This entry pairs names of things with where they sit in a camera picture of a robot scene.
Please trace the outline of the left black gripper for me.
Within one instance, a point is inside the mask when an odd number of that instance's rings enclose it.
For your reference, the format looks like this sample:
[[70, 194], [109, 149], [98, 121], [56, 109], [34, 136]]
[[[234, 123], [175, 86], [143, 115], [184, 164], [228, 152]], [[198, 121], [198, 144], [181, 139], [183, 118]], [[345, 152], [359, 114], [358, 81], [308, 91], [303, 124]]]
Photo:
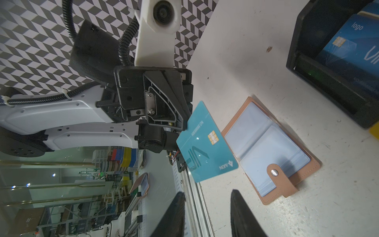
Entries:
[[117, 66], [116, 88], [126, 118], [146, 116], [151, 126], [187, 129], [192, 110], [188, 69]]

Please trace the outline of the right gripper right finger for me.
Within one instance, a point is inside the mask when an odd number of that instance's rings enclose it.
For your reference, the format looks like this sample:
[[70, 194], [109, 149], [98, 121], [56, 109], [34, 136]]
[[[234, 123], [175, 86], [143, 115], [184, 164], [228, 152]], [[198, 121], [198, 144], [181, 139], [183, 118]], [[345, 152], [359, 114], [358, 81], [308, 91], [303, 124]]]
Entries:
[[231, 194], [231, 229], [233, 237], [267, 237], [239, 190]]

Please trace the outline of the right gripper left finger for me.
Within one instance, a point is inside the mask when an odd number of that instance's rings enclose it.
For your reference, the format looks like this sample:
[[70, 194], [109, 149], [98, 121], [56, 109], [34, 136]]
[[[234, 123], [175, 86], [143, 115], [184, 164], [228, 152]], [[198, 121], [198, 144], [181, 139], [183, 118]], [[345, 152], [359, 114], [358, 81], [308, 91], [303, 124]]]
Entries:
[[151, 237], [183, 237], [185, 233], [185, 194], [178, 192], [151, 234]]

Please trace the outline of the teal VIP card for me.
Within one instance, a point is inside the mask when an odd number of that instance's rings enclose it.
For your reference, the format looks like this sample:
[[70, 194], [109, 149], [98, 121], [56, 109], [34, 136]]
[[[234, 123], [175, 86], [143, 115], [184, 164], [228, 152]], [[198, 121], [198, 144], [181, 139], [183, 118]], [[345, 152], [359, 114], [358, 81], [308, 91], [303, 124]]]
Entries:
[[204, 102], [199, 102], [176, 140], [196, 183], [238, 169], [239, 165]]

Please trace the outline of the tan leather card holder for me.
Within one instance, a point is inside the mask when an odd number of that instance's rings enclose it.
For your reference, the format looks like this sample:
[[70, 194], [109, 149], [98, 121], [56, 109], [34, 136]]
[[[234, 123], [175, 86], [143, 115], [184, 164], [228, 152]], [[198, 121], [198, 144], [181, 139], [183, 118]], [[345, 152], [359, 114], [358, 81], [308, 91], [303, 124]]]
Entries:
[[273, 114], [248, 97], [222, 131], [262, 204], [295, 194], [320, 161]]

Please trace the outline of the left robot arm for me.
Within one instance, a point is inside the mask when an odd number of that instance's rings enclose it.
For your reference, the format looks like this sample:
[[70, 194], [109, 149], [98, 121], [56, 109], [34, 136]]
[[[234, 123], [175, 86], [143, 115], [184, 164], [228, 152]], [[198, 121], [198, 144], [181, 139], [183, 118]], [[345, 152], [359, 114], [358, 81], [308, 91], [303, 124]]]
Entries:
[[62, 2], [70, 66], [91, 82], [48, 96], [1, 90], [1, 152], [40, 157], [74, 147], [177, 150], [192, 114], [191, 71], [174, 67], [180, 1], [141, 1], [117, 40]]

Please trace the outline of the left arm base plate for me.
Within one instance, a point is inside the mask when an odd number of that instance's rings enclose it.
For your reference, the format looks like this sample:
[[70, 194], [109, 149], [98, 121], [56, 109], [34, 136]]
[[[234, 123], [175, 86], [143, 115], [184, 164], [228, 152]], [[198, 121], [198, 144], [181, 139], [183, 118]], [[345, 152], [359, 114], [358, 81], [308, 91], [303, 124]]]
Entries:
[[169, 159], [169, 163], [172, 166], [176, 164], [178, 172], [182, 172], [187, 168], [187, 164], [180, 150], [166, 151], [166, 152], [167, 152], [167, 157]]

